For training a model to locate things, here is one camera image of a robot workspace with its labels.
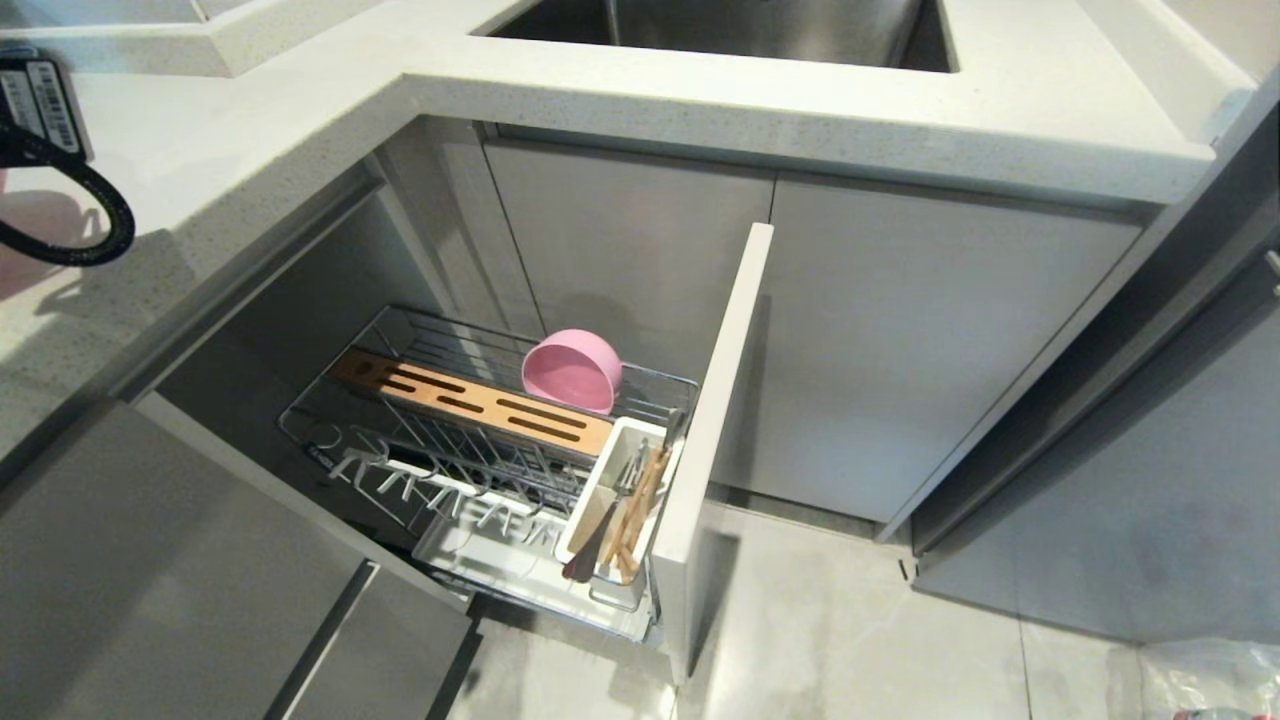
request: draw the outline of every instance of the barcode label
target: barcode label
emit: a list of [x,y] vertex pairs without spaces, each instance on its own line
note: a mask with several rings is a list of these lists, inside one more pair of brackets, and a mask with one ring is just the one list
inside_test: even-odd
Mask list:
[[4,100],[9,106],[9,117],[13,122],[40,137],[45,137],[45,124],[40,122],[40,109],[36,108],[36,96],[31,92],[27,74],[18,70],[0,72],[0,87],[4,87]]
[[36,104],[49,129],[49,141],[68,152],[79,152],[79,137],[72,127],[72,117],[67,111],[67,96],[58,81],[54,64],[42,60],[27,63],[27,77],[36,94]]

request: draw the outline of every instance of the stainless steel sink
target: stainless steel sink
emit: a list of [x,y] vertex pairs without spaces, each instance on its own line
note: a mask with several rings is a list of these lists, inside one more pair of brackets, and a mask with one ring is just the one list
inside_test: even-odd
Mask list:
[[490,35],[951,70],[936,0],[543,0]]

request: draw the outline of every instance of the black cable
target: black cable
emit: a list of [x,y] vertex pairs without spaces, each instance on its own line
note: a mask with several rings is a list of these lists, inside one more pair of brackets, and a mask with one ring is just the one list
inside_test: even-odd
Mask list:
[[27,156],[44,163],[79,183],[106,210],[111,231],[92,247],[63,247],[36,240],[0,219],[0,242],[54,265],[90,266],[110,263],[133,245],[133,211],[119,191],[78,156],[67,152],[38,135],[27,132],[0,118],[0,142],[17,146]]

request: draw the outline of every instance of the pink bowl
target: pink bowl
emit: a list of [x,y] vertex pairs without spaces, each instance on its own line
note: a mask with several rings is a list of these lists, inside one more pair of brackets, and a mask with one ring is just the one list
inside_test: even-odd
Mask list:
[[608,415],[622,384],[622,360],[600,336],[567,329],[530,350],[520,375],[530,395]]

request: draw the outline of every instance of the speckled quartz countertop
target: speckled quartz countertop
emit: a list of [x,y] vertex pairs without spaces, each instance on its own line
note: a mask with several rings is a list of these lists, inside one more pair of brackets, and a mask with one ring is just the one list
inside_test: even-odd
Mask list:
[[471,35],[531,4],[389,0],[238,78],[77,76],[140,242],[90,270],[0,249],[0,455],[420,114],[1153,202],[1213,159],[1074,0],[945,0],[952,74]]

